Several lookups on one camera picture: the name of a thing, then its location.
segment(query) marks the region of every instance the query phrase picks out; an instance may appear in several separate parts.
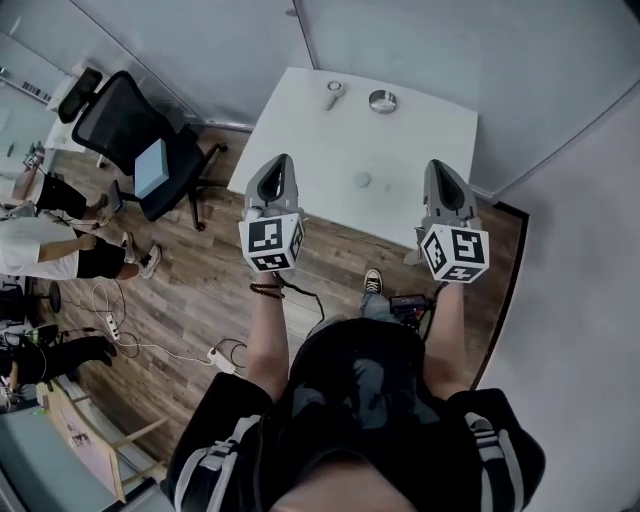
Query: small metal bowl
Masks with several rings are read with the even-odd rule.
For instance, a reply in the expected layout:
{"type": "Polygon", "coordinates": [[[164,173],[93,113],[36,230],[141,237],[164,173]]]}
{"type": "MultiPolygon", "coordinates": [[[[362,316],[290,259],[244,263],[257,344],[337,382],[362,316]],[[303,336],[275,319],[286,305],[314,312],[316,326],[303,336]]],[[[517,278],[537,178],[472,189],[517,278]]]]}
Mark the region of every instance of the small metal bowl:
{"type": "Polygon", "coordinates": [[[391,114],[398,107],[398,100],[392,92],[379,89],[369,96],[369,106],[378,114],[391,114]]]}

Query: person's arm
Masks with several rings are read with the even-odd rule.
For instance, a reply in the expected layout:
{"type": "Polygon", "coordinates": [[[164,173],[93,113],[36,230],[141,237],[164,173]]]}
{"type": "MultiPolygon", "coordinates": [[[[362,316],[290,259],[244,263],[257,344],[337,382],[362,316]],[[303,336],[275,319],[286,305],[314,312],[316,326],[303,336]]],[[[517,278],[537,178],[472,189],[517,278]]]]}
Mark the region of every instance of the person's arm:
{"type": "Polygon", "coordinates": [[[49,242],[40,246],[38,263],[45,261],[59,260],[76,251],[90,251],[96,246],[95,235],[84,235],[74,240],[63,240],[61,242],[49,242]]]}
{"type": "Polygon", "coordinates": [[[447,400],[469,387],[464,375],[464,285],[451,283],[440,291],[424,354],[423,378],[431,394],[447,400]]]}
{"type": "MultiPolygon", "coordinates": [[[[257,275],[258,284],[277,284],[270,272],[257,275]]],[[[281,295],[280,290],[269,290],[281,295]]],[[[265,390],[276,402],[287,385],[289,345],[282,299],[256,294],[247,347],[246,378],[265,390]]]]}
{"type": "Polygon", "coordinates": [[[18,363],[11,363],[11,373],[9,374],[9,389],[15,391],[18,389],[18,363]]]}
{"type": "Polygon", "coordinates": [[[11,193],[13,199],[17,199],[18,201],[25,200],[29,192],[31,192],[37,172],[38,169],[35,167],[33,169],[26,168],[24,172],[18,176],[13,187],[13,192],[11,193]]]}

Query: bracelet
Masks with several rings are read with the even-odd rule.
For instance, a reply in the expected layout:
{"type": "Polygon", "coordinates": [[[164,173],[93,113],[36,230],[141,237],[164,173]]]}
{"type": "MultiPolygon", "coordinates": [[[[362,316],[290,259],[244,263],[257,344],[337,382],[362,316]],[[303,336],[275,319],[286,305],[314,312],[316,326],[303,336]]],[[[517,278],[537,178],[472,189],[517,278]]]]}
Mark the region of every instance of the bracelet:
{"type": "Polygon", "coordinates": [[[264,295],[266,297],[271,297],[273,299],[282,299],[284,298],[284,293],[280,292],[280,295],[276,295],[275,293],[269,292],[267,290],[282,290],[281,284],[258,284],[251,283],[249,285],[249,290],[253,293],[257,293],[258,295],[264,295]]]}

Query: electronic device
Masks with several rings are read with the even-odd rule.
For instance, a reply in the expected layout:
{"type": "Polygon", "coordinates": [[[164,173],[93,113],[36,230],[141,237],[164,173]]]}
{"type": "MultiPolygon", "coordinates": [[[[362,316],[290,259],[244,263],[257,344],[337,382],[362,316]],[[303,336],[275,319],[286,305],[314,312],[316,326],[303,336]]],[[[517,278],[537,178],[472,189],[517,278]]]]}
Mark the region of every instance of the electronic device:
{"type": "Polygon", "coordinates": [[[435,301],[424,295],[396,295],[389,299],[392,315],[400,319],[404,325],[420,330],[420,321],[427,311],[435,306],[435,301]]]}
{"type": "Polygon", "coordinates": [[[116,317],[113,313],[107,313],[105,317],[105,324],[107,324],[107,328],[109,329],[109,334],[113,340],[117,343],[120,342],[120,328],[118,327],[118,323],[116,322],[116,317]]]}

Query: baseboard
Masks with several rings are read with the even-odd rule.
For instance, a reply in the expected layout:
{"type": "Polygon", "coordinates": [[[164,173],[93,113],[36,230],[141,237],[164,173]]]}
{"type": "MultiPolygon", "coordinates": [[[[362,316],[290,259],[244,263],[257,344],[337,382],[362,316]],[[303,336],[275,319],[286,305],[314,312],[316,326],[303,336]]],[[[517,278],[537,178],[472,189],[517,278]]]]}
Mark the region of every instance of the baseboard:
{"type": "Polygon", "coordinates": [[[520,275],[520,267],[522,265],[522,256],[524,254],[524,247],[527,241],[527,232],[529,229],[529,214],[515,208],[511,205],[505,204],[503,202],[498,202],[493,205],[497,210],[508,213],[509,215],[513,215],[514,217],[520,219],[522,221],[522,225],[520,227],[520,238],[518,239],[518,247],[516,248],[516,255],[513,261],[513,268],[511,269],[511,276],[509,278],[509,286],[507,287],[507,293],[504,297],[504,302],[502,303],[502,307],[500,308],[500,314],[498,315],[498,321],[496,322],[496,327],[493,330],[493,334],[491,335],[491,341],[489,342],[489,348],[484,355],[482,360],[482,364],[478,369],[478,373],[476,373],[475,378],[473,379],[473,384],[471,384],[471,389],[476,389],[482,376],[484,375],[484,371],[491,360],[491,356],[493,355],[493,350],[498,343],[498,339],[500,338],[500,333],[502,332],[502,328],[504,326],[504,322],[507,318],[507,313],[509,312],[509,307],[511,306],[511,300],[513,298],[513,292],[516,287],[516,283],[518,281],[518,276],[520,275]]]}

